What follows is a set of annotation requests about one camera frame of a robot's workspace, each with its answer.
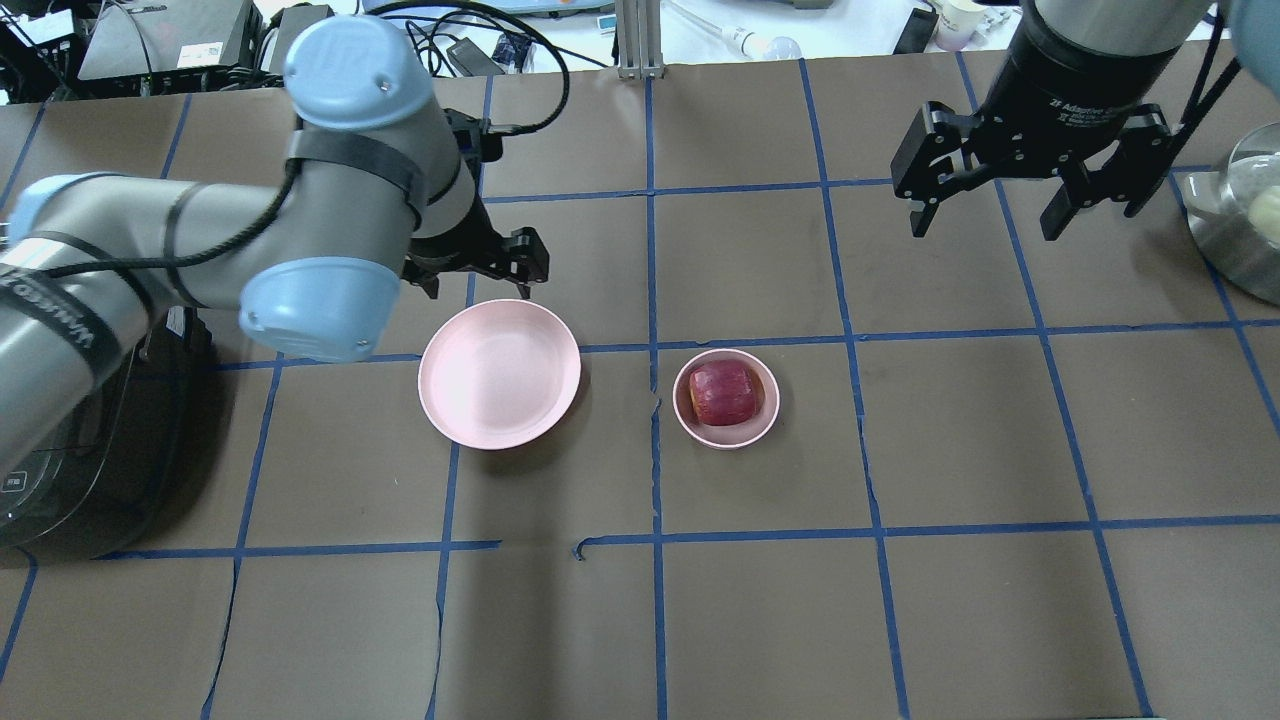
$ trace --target pink bowl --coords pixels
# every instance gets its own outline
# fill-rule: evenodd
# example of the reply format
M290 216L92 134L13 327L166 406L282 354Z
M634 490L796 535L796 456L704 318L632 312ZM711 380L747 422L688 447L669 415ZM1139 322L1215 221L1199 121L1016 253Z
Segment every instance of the pink bowl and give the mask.
M504 450L564 415L581 372L577 341L554 313L525 300L490 300L435 333L417 369L417 397L449 439Z
M689 374L712 360L740 360L746 363L760 378L764 397L760 411L750 420L736 425L704 425L698 421L698 415L694 414L694 400L689 396ZM769 432L769 428L778 419L782 396L778 392L777 378L755 355L726 348L708 350L686 363L680 374L676 375L676 387L671 391L671 401L680 427L694 436L694 439L716 450L737 450L751 445Z

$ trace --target electronic equipment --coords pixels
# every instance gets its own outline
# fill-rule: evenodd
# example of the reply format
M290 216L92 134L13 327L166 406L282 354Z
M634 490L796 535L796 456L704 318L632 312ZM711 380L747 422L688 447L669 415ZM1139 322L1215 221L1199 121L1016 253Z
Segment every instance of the electronic equipment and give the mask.
M253 65L261 26L252 0L104 3L78 77L97 96L201 90L201 76Z
M0 483L0 548L40 562L119 550L156 515L186 429L189 400L209 379L209 331L175 307L100 388ZM0 553L0 568L26 568Z
M329 5L294 5L280 10L279 29L275 33L275 47L271 50L271 61L268 63L266 72L274 76L284 74L284 56L289 53L289 47L293 46L293 41L302 35L302 31L332 17L333 8Z
M449 56L453 67L466 77L500 76L507 72L498 63L494 63L493 58L485 55L484 50L476 46L470 37L460 38L453 45L449 45L444 53Z

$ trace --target red apple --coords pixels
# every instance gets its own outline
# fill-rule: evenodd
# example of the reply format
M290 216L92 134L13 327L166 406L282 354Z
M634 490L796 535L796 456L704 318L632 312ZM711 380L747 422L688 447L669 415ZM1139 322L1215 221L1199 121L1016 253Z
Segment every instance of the red apple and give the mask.
M704 425L745 423L759 409L759 380L741 360L712 360L689 374L694 414Z

